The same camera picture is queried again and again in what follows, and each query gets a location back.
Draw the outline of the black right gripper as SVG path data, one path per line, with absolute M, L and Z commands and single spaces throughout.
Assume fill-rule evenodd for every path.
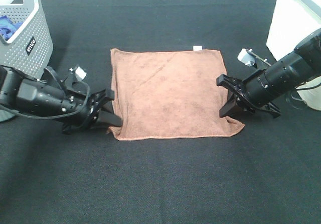
M 281 95 L 277 85 L 265 79 L 252 79 L 247 83 L 234 77 L 221 74 L 216 79 L 216 85 L 229 90 L 235 90 L 228 97 L 227 102 L 219 110 L 219 117 L 232 116 L 243 111 L 255 113 L 262 111 L 269 113 L 273 118 L 281 115 L 280 109 L 272 103 Z

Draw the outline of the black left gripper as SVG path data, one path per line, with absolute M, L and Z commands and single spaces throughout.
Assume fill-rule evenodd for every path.
M 91 94 L 86 103 L 77 105 L 76 110 L 81 109 L 79 113 L 63 118 L 62 133 L 70 135 L 91 128 L 121 127 L 122 119 L 119 116 L 102 111 L 102 107 L 113 100 L 115 100 L 115 92 L 112 89 Z

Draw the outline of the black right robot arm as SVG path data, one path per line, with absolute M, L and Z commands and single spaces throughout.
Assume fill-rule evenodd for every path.
M 256 68 L 256 71 L 243 80 L 225 74 L 216 79 L 217 86 L 228 90 L 227 102 L 219 110 L 219 116 L 223 118 L 242 111 L 262 111 L 277 118 L 280 110 L 273 100 L 320 77 L 320 29 L 305 37 L 292 52 L 274 64 L 255 54 L 252 49 L 242 49 L 238 60 Z

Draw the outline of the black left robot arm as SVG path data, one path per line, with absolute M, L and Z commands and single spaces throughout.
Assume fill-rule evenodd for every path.
M 71 134 L 94 127 L 121 127 L 122 119 L 106 104 L 115 98 L 114 91 L 104 89 L 91 94 L 83 83 L 86 72 L 75 66 L 62 80 L 50 66 L 44 69 L 55 83 L 37 79 L 22 71 L 1 66 L 1 109 L 15 116 L 62 122 L 62 133 Z M 75 90 L 77 84 L 85 90 Z

